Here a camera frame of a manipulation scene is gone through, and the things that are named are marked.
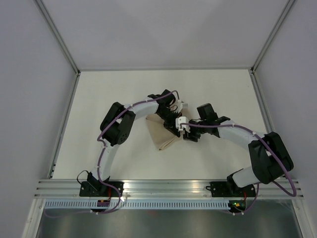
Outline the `beige cloth napkin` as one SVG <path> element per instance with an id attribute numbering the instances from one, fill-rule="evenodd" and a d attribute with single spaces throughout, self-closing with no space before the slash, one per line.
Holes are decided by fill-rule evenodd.
<path id="1" fill-rule="evenodd" d="M 177 137 L 163 126 L 164 120 L 157 114 L 146 116 L 146 124 L 150 133 L 151 139 L 155 147 L 162 151 L 167 149 L 176 142 L 182 141 L 182 137 Z"/>

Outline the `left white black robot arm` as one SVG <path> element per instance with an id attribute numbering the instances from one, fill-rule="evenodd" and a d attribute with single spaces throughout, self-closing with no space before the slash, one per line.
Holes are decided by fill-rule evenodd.
<path id="1" fill-rule="evenodd" d="M 175 126 L 175 120 L 181 116 L 180 106 L 173 109 L 180 99 L 176 90 L 164 90 L 161 94 L 150 94 L 145 99 L 128 105 L 119 102 L 112 104 L 103 119 L 97 137 L 102 143 L 102 151 L 95 168 L 91 171 L 96 180 L 91 184 L 91 191 L 96 196 L 104 196 L 108 191 L 107 181 L 118 148 L 130 135 L 135 120 L 151 114 L 158 115 L 163 120 L 163 127 L 176 137 L 180 132 Z"/>

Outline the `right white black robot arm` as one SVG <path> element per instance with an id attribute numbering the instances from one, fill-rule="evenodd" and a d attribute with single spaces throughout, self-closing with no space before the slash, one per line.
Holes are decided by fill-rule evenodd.
<path id="1" fill-rule="evenodd" d="M 244 187 L 251 184 L 276 183 L 275 180 L 283 175 L 291 180 L 289 172 L 294 164 L 278 133 L 255 132 L 226 116 L 219 117 L 211 104 L 199 106 L 197 111 L 200 118 L 187 121 L 184 140 L 197 142 L 202 134 L 210 134 L 229 140 L 249 152 L 251 165 L 227 177 L 226 190 L 230 195 L 239 195 Z"/>

